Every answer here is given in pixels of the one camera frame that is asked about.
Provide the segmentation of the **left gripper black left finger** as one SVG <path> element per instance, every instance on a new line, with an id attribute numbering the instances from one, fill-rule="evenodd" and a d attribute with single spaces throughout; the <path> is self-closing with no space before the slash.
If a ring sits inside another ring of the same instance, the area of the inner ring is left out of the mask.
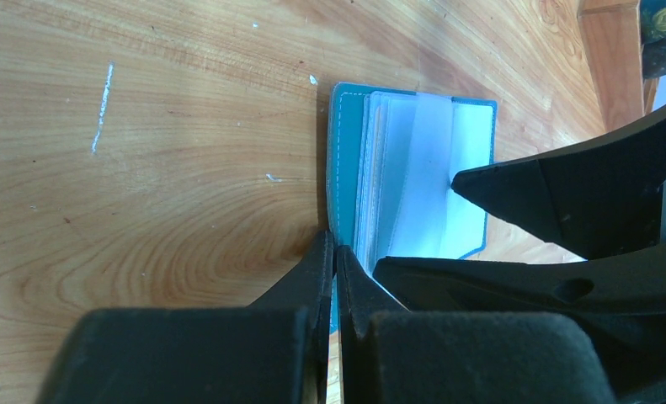
<path id="1" fill-rule="evenodd" d="M 90 311 L 67 336 L 39 403 L 323 403 L 334 241 L 248 306 Z"/>

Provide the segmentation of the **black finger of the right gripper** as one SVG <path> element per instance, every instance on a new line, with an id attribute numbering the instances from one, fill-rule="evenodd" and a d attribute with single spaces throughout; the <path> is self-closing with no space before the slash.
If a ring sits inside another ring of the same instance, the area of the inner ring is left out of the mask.
<path id="1" fill-rule="evenodd" d="M 451 188 L 582 258 L 650 247 L 666 231 L 666 105 L 589 141 L 461 171 Z"/>

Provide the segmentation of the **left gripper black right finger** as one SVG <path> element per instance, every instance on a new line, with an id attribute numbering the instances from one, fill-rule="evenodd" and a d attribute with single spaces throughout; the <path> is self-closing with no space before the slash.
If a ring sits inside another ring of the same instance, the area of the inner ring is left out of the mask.
<path id="1" fill-rule="evenodd" d="M 347 403 L 666 403 L 666 245 L 373 274 L 341 247 L 335 264 Z"/>

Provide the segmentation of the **blue leather card holder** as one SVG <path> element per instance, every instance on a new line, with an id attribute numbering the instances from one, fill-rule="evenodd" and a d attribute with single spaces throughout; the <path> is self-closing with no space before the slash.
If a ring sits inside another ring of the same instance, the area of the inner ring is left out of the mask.
<path id="1" fill-rule="evenodd" d="M 335 241 L 371 271 L 385 257 L 467 258 L 487 244 L 487 212 L 454 176 L 493 162 L 498 106 L 340 82 L 329 105 L 326 193 Z"/>

